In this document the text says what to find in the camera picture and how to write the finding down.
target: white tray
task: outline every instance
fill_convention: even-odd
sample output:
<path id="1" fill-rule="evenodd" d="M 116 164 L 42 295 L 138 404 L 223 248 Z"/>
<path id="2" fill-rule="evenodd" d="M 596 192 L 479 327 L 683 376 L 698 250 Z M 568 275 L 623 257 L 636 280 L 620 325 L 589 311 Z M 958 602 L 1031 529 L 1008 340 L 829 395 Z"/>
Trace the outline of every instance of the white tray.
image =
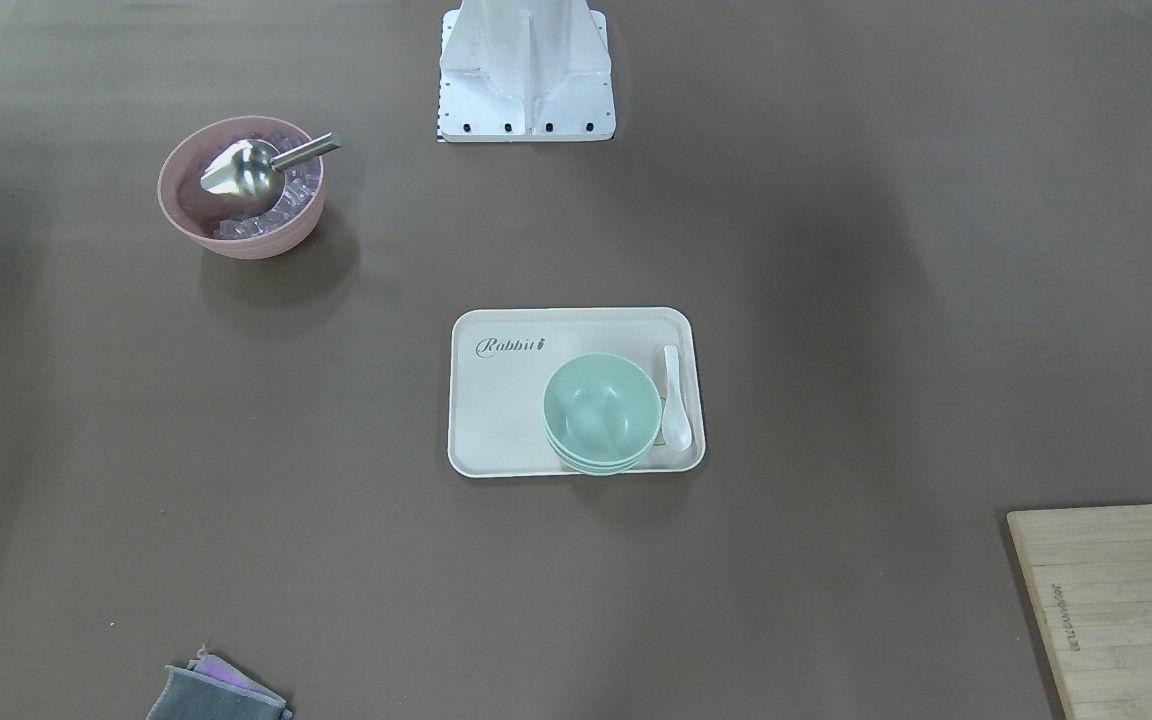
<path id="1" fill-rule="evenodd" d="M 705 456 L 705 420 L 691 323 L 672 306 L 472 310 L 452 328 L 447 457 L 468 478 L 576 475 L 545 441 L 540 400 L 550 376 L 586 353 L 614 353 L 652 376 L 664 396 L 664 347 L 676 344 L 692 442 L 662 439 L 628 473 L 682 473 Z"/>

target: green object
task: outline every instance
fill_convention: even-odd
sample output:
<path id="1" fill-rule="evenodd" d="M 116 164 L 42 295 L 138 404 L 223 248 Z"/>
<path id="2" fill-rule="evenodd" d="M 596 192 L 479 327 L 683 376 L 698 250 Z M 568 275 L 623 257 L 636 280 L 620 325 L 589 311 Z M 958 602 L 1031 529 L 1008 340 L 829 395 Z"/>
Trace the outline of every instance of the green object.
<path id="1" fill-rule="evenodd" d="M 626 357 L 581 355 L 545 386 L 544 424 L 550 446 L 568 465 L 590 475 L 621 473 L 652 450 L 660 393 Z"/>

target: towel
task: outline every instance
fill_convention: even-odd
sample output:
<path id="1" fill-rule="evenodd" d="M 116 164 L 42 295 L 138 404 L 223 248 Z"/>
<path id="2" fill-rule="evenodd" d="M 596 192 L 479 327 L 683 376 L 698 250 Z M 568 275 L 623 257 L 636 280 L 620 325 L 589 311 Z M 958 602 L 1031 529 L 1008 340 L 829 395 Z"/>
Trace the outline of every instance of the towel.
<path id="1" fill-rule="evenodd" d="M 205 647 L 168 684 L 146 720 L 291 720 L 287 702 Z"/>

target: metal spoon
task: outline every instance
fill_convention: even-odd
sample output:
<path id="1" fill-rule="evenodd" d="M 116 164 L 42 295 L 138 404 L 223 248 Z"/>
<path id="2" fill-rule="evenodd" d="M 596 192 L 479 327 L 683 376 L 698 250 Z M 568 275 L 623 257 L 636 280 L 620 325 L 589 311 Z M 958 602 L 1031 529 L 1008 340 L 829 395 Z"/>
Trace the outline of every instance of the metal spoon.
<path id="1" fill-rule="evenodd" d="M 682 406 L 682 382 L 679 381 L 679 347 L 664 347 L 664 373 L 669 388 L 664 399 L 664 415 L 660 416 L 660 432 L 664 445 L 669 450 L 683 452 L 691 447 L 691 423 L 687 420 L 687 409 Z"/>
<path id="2" fill-rule="evenodd" d="M 188 182 L 180 188 L 180 207 L 200 222 L 268 213 L 283 196 L 285 169 L 338 147 L 340 141 L 334 132 L 282 154 L 265 141 L 234 142 L 207 165 L 198 188 Z"/>

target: cutting board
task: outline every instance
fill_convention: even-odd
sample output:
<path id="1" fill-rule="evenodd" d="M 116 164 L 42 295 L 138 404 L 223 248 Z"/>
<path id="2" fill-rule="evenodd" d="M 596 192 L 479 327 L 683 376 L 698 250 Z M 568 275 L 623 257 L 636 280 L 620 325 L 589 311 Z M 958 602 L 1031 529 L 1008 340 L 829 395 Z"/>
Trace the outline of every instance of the cutting board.
<path id="1" fill-rule="evenodd" d="M 1069 720 L 1152 720 L 1152 505 L 1007 515 Z"/>

